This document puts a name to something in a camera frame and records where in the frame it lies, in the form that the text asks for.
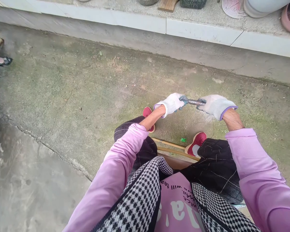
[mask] wooden stick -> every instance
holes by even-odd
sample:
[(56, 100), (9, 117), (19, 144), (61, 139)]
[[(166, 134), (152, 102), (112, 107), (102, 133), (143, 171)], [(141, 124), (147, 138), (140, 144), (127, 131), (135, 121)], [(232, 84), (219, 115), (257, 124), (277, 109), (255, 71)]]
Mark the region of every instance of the wooden stick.
[(164, 144), (167, 144), (167, 145), (170, 145), (172, 147), (177, 147), (179, 149), (183, 149), (185, 150), (185, 147), (182, 147), (182, 146), (179, 146), (177, 144), (174, 144), (174, 143), (170, 143), (170, 142), (167, 142), (167, 141), (164, 141), (164, 140), (161, 140), (161, 139), (156, 139), (156, 138), (152, 138), (154, 141), (157, 141), (157, 142), (161, 142), (161, 143), (164, 143)]
[(178, 1), (179, 0), (161, 0), (158, 10), (174, 12), (175, 5)]
[(199, 161), (200, 158), (198, 157), (195, 157), (195, 156), (192, 156), (192, 155), (188, 155), (184, 152), (181, 152), (181, 151), (176, 151), (176, 150), (173, 150), (173, 149), (168, 149), (168, 148), (163, 148), (163, 147), (157, 147), (158, 150), (161, 150), (161, 151), (167, 151), (167, 152), (172, 152), (172, 153), (175, 153), (175, 154), (178, 154), (178, 155), (182, 155), (182, 156), (186, 156), (190, 159), (193, 159), (193, 160), (196, 160), (196, 161)]

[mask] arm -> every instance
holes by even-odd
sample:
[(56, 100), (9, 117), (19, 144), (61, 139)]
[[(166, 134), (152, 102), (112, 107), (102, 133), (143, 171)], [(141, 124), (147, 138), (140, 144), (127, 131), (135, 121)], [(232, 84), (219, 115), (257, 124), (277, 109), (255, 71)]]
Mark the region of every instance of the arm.
[(63, 231), (91, 231), (119, 199), (148, 130), (165, 114), (161, 105), (139, 124), (132, 124), (107, 152), (85, 196)]
[(227, 110), (223, 115), (229, 133), (240, 188), (255, 224), (263, 231), (290, 232), (290, 188), (276, 163), (267, 155), (253, 129), (245, 129), (239, 114)]

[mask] pink long-sleeve shirt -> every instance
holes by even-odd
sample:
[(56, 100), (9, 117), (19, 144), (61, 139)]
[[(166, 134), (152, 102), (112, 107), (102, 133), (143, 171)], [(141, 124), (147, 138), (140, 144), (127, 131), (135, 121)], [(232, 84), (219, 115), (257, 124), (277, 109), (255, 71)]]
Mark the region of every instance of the pink long-sleeve shirt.
[[(123, 192), (146, 129), (132, 124), (107, 152), (88, 191), (63, 230), (89, 232)], [(263, 231), (290, 232), (290, 188), (253, 129), (226, 134), (240, 178), (240, 188), (255, 224)], [(204, 231), (189, 182), (174, 174), (160, 182), (161, 204), (156, 231)]]

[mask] hand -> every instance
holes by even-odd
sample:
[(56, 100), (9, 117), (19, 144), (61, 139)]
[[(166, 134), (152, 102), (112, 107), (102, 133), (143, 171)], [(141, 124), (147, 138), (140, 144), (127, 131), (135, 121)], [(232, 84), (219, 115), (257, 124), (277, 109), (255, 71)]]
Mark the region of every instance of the hand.
[(215, 116), (215, 118), (219, 121), (222, 120), (222, 117), (224, 113), (230, 109), (237, 109), (237, 106), (234, 102), (229, 101), (227, 98), (212, 94), (208, 95), (202, 98), (199, 98), (198, 100), (206, 102), (203, 106), (197, 106), (198, 110), (205, 111), (208, 114), (212, 114)]
[(179, 99), (181, 96), (183, 96), (183, 94), (172, 93), (165, 100), (160, 101), (157, 104), (155, 104), (154, 109), (156, 109), (160, 105), (164, 105), (165, 114), (162, 116), (162, 118), (165, 118), (168, 114), (174, 113), (177, 109), (185, 105), (185, 103)]

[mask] red sneaker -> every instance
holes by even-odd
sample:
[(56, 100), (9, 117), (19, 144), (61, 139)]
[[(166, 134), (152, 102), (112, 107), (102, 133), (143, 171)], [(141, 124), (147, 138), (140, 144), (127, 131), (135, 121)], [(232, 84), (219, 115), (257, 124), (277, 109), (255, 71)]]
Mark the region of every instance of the red sneaker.
[(204, 141), (206, 140), (206, 138), (207, 137), (206, 137), (206, 134), (204, 132), (199, 132), (198, 134), (196, 134), (193, 138), (192, 144), (190, 144), (186, 147), (185, 153), (188, 155), (197, 156), (198, 154), (196, 153), (196, 150), (194, 149), (194, 151), (195, 151), (195, 154), (194, 154), (192, 148), (194, 145), (198, 146), (198, 147), (196, 147), (196, 149), (201, 147), (202, 144), (204, 143)]
[[(148, 115), (152, 113), (152, 110), (150, 107), (146, 106), (143, 110), (143, 116), (146, 118)], [(151, 127), (151, 129), (148, 131), (149, 133), (154, 132), (156, 129), (155, 124)]]

